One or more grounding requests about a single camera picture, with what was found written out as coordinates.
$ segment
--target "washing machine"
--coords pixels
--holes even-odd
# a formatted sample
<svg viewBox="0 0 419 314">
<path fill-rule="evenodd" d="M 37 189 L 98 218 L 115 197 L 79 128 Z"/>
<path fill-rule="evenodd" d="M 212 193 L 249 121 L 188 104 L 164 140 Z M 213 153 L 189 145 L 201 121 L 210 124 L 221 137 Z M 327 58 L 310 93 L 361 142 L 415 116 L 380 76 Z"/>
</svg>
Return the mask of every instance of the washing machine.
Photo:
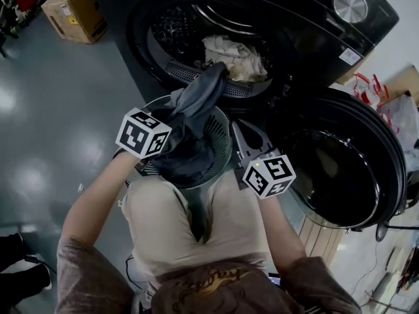
<svg viewBox="0 0 419 314">
<path fill-rule="evenodd" d="M 364 58 L 399 18 L 386 0 L 99 0 L 146 102 L 202 72 L 202 39 L 253 46 L 263 82 L 230 81 L 224 108 L 246 111 L 293 84 L 328 86 Z"/>
</svg>

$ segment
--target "gray laundry basket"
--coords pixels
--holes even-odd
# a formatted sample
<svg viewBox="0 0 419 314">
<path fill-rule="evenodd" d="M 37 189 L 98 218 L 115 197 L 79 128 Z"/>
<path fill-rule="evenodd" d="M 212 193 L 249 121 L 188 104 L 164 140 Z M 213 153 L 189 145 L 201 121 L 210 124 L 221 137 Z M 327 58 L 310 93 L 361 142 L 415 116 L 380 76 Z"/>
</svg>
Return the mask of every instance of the gray laundry basket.
<svg viewBox="0 0 419 314">
<path fill-rule="evenodd" d="M 151 112 L 153 107 L 159 107 L 169 102 L 170 96 L 160 97 L 154 101 L 148 103 L 143 111 Z M 209 171 L 199 180 L 193 181 L 187 184 L 175 184 L 180 190 L 187 190 L 197 188 L 206 184 L 208 181 L 216 177 L 228 164 L 232 153 L 232 138 L 229 131 L 230 122 L 227 116 L 218 107 L 215 107 L 209 116 L 204 127 L 204 135 L 206 135 L 211 141 L 211 145 L 214 150 L 214 163 L 210 167 Z M 142 175 L 159 175 L 157 169 L 151 164 L 147 164 L 142 170 Z"/>
</svg>

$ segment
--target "shiny floor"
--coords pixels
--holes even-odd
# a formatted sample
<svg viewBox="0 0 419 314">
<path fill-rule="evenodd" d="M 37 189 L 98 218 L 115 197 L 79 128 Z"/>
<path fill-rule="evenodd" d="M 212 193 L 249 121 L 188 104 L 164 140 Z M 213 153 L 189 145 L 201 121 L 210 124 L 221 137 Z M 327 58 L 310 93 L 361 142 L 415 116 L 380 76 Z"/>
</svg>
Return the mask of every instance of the shiny floor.
<svg viewBox="0 0 419 314">
<path fill-rule="evenodd" d="M 110 34 L 94 45 L 63 41 L 40 14 L 19 35 L 7 39 L 9 56 L 0 58 L 0 236 L 21 231 L 55 266 L 79 186 L 111 159 L 123 115 L 144 102 Z M 124 270 L 132 245 L 120 213 L 112 213 L 98 247 Z M 53 313 L 55 298 L 54 289 L 43 292 L 19 309 Z"/>
</svg>

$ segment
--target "cable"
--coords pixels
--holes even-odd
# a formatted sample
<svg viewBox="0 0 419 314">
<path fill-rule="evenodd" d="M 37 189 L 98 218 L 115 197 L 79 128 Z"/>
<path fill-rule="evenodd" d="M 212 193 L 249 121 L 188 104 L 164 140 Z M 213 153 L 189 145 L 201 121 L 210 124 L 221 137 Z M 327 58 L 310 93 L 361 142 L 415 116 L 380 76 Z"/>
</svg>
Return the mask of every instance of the cable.
<svg viewBox="0 0 419 314">
<path fill-rule="evenodd" d="M 24 260 L 26 262 L 29 262 L 29 263 L 42 264 L 42 265 L 46 266 L 48 269 L 50 269 L 52 272 L 54 272 L 55 274 L 57 274 L 57 271 L 56 270 L 54 270 L 47 263 L 43 262 L 42 260 L 39 260 L 35 256 L 25 255 L 24 256 Z"/>
<path fill-rule="evenodd" d="M 128 258 L 125 260 L 125 272 L 126 272 L 126 276 L 128 278 L 128 280 L 134 284 L 136 287 L 138 287 L 140 290 L 142 290 L 142 288 L 140 286 L 138 286 L 137 284 L 134 283 L 134 281 L 131 279 L 130 274 L 128 273 L 128 261 L 134 259 L 134 257 L 132 255 L 128 256 Z"/>
<path fill-rule="evenodd" d="M 357 286 L 358 286 L 358 284 L 359 284 L 359 282 L 364 278 L 364 277 L 366 277 L 367 275 L 369 275 L 371 272 L 373 272 L 374 270 L 375 270 L 375 268 L 377 267 L 377 265 L 378 265 L 378 259 L 377 259 L 377 247 L 378 247 L 378 245 L 380 244 L 380 242 L 378 242 L 377 243 L 377 245 L 375 246 L 375 265 L 374 265 L 374 267 L 369 271 L 369 272 L 367 272 L 367 273 L 365 273 L 361 278 L 359 278 L 359 280 L 358 280 L 358 282 L 355 284 L 355 287 L 354 287 L 354 290 L 352 291 L 352 293 L 351 293 L 351 295 L 354 295 L 354 293 L 355 293 L 355 290 L 356 290 L 356 288 L 357 288 Z"/>
</svg>

